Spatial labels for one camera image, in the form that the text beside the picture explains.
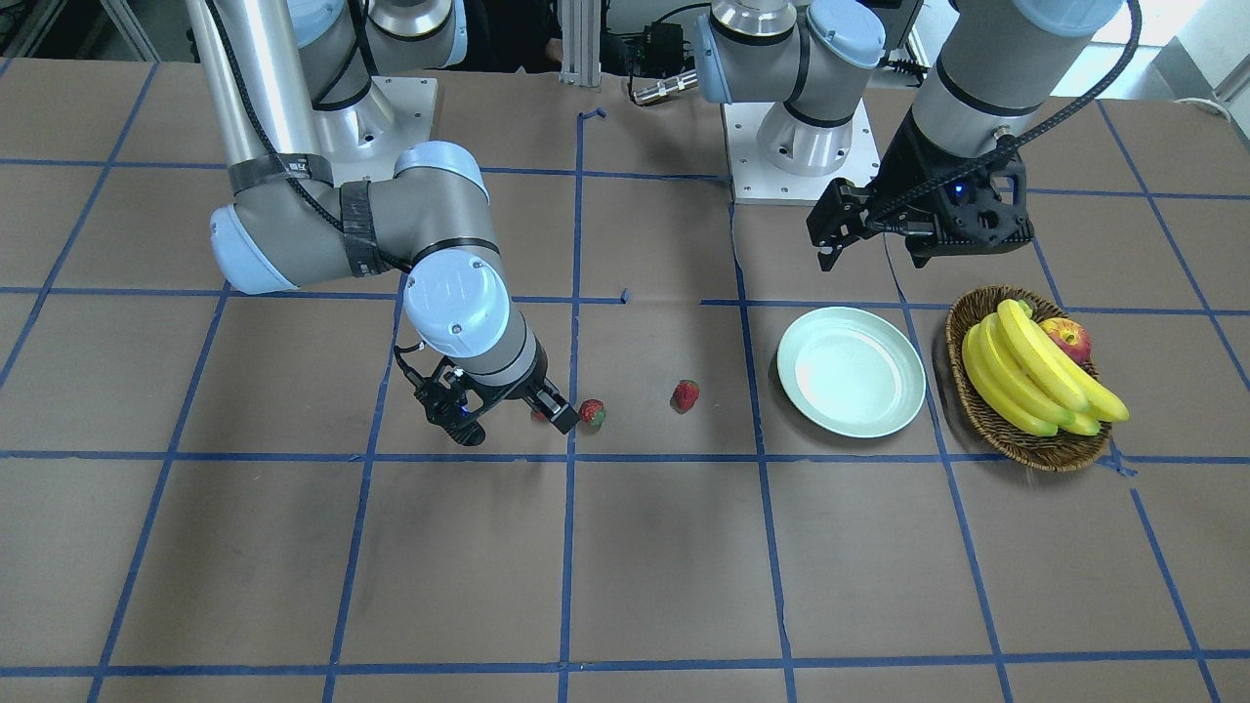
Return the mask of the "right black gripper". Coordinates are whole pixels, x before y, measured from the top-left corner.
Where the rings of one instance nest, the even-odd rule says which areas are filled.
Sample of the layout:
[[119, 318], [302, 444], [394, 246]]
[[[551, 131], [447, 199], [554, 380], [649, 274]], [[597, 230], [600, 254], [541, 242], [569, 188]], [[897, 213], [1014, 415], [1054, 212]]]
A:
[[454, 379], [465, 397], [462, 414], [481, 417], [504, 400], [518, 399], [528, 403], [562, 435], [572, 432], [580, 422], [578, 408], [568, 402], [558, 387], [548, 380], [548, 354], [539, 343], [520, 352], [518, 360], [502, 374], [502, 378], [474, 377], [468, 370], [458, 368]]

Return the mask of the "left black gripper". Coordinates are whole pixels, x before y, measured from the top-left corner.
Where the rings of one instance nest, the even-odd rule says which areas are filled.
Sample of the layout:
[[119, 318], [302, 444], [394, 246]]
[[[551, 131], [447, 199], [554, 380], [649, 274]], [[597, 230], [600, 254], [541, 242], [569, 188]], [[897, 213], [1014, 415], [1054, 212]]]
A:
[[902, 214], [908, 220], [932, 221], [940, 230], [981, 226], [980, 215], [998, 200], [982, 168], [888, 210], [890, 203], [912, 188], [959, 173], [965, 165], [965, 158], [926, 138], [915, 116], [908, 113], [884, 153], [878, 176], [861, 186], [848, 178], [834, 178], [809, 211], [808, 235], [818, 251], [820, 270], [831, 271], [845, 249], [882, 234], [881, 224]]

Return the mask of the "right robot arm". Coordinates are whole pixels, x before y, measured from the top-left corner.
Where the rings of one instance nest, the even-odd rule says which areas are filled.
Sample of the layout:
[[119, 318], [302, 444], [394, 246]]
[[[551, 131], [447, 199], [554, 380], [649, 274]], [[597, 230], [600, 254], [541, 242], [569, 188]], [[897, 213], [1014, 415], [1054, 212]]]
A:
[[421, 374], [392, 348], [426, 419], [478, 447], [482, 414], [521, 400], [568, 433], [576, 409], [512, 300], [490, 196], [468, 150], [415, 133], [411, 68], [462, 63], [461, 1], [190, 1], [232, 201], [212, 213], [228, 284], [249, 295], [405, 271]]

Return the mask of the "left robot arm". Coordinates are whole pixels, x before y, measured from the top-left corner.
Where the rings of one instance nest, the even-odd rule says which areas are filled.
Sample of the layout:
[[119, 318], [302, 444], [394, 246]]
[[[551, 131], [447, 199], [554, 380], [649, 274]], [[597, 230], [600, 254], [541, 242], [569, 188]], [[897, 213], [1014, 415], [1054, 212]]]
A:
[[[928, 68], [866, 184], [839, 176], [808, 214], [818, 265], [891, 231], [916, 268], [938, 256], [1009, 253], [1034, 240], [1020, 148], [1089, 105], [1128, 68], [1142, 36], [1138, 1], [958, 1]], [[1128, 40], [1106, 75], [1036, 123], [1035, 114], [1121, 9]], [[708, 103], [771, 105], [770, 160], [796, 170], [804, 138], [848, 141], [888, 30], [858, 1], [714, 1], [699, 19], [692, 70]]]

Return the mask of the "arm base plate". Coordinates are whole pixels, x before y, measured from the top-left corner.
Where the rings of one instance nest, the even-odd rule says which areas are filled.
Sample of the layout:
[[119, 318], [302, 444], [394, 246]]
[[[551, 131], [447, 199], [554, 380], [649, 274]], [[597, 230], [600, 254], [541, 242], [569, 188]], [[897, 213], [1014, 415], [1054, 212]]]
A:
[[791, 114], [788, 103], [722, 106], [732, 200], [756, 205], [814, 205], [835, 179], [868, 186], [880, 156], [865, 103], [835, 126]]
[[376, 76], [365, 98], [315, 116], [332, 183], [388, 180], [398, 158], [432, 138], [440, 85], [434, 78]]

